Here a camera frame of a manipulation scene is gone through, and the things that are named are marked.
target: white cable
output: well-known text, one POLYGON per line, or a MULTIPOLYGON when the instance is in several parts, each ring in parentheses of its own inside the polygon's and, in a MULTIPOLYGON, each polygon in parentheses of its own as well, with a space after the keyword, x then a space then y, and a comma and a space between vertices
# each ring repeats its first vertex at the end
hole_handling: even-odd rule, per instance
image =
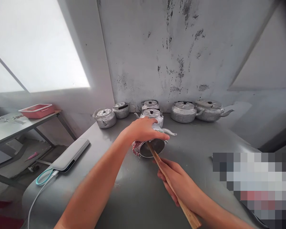
POLYGON ((52 179, 52 177, 56 176, 58 174, 58 170, 55 170, 54 173, 52 174, 52 176, 47 180, 47 182, 43 185, 43 187, 40 189, 39 193, 37 194, 35 200, 33 201, 32 203, 32 206, 30 208, 30 211, 29 211, 29 216, 28 216, 28 229, 30 229, 30 216, 31 216, 31 211, 33 209, 33 206, 38 198, 38 196, 40 195, 41 191, 44 189, 44 187, 46 186, 46 184, 52 179))

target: aluminum teapot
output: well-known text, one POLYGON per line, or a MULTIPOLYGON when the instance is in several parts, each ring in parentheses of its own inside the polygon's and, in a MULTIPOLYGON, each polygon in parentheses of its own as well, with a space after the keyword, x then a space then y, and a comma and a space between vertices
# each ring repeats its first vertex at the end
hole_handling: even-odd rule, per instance
POLYGON ((93 113, 93 118, 102 129, 110 128, 117 122, 115 113, 111 109, 106 108, 97 109, 93 113))
POLYGON ((137 118, 144 118, 145 116, 148 116, 149 118, 155 118, 158 121, 159 126, 162 128, 163 126, 163 114, 162 110, 160 109, 146 109, 143 110, 141 113, 141 116, 139 117, 137 113, 135 113, 137 118))
MULTIPOLYGON (((158 125, 158 123, 153 123, 152 128, 156 131, 162 132, 162 133, 167 133, 169 135, 172 136, 176 136, 177 134, 172 133, 170 130, 165 129, 165 128, 161 128, 160 125, 158 125)), ((133 147, 133 153, 137 156, 142 156, 142 157, 146 157, 146 158, 152 158, 153 155, 152 153, 149 151, 147 144, 147 141, 145 142, 140 142, 140 141, 134 141, 132 143, 132 147, 133 147)), ((157 154, 162 153, 165 145, 168 143, 165 140, 162 139, 152 139, 149 141, 151 143, 151 145, 153 146, 153 149, 156 151, 157 154)))
POLYGON ((117 119, 126 118, 129 115, 129 103, 126 102, 116 103, 113 106, 112 110, 114 111, 117 119))
POLYGON ((205 109, 202 109, 197 113, 195 105, 192 102, 178 101, 174 102, 171 110, 171 118, 180 123, 192 122, 196 116, 203 113, 205 109))
POLYGON ((215 100, 196 100, 196 109, 198 112, 204 110, 202 115, 198 116, 197 119, 202 121, 213 122, 219 120, 221 117, 228 116, 234 110, 229 110, 225 113, 225 109, 222 104, 215 100))
POLYGON ((141 102, 141 104, 142 106, 140 112, 150 108, 160 109, 160 105, 157 100, 145 100, 141 102))

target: red chair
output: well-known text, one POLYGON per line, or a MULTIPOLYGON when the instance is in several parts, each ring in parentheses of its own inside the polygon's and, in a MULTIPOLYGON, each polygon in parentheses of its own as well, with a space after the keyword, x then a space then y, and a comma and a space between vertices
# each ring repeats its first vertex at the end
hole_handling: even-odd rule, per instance
MULTIPOLYGON (((5 208, 11 203, 12 202, 0 201, 0 208, 5 208)), ((23 219, 0 216, 0 229, 20 229, 23 223, 23 219)))

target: forearm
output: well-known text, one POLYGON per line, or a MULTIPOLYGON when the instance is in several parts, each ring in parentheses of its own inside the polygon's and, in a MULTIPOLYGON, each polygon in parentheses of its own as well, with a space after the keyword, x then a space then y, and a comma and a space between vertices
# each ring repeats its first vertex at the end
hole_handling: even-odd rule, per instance
POLYGON ((55 229, 95 227, 131 143, 125 132, 117 137, 78 186, 55 229))
POLYGON ((216 229, 252 229, 246 222, 229 213, 207 195, 201 200, 198 213, 211 228, 216 229))

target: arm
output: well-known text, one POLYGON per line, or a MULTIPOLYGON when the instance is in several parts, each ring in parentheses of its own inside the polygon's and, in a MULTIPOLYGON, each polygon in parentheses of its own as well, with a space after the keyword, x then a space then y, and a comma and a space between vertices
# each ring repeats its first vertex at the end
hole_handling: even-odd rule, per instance
MULTIPOLYGON (((160 167, 169 177, 172 187, 183 203, 193 212, 201 216, 211 228, 218 229, 253 229, 247 223, 224 210, 208 197, 176 162, 161 158, 160 167)), ((173 193, 165 176, 158 171, 158 177, 163 180, 164 186, 171 195, 175 204, 179 206, 176 195, 173 193)))
POLYGON ((152 129, 156 119, 137 119, 124 129, 74 192, 54 229, 94 228, 109 199, 122 161, 133 141, 169 136, 152 129))

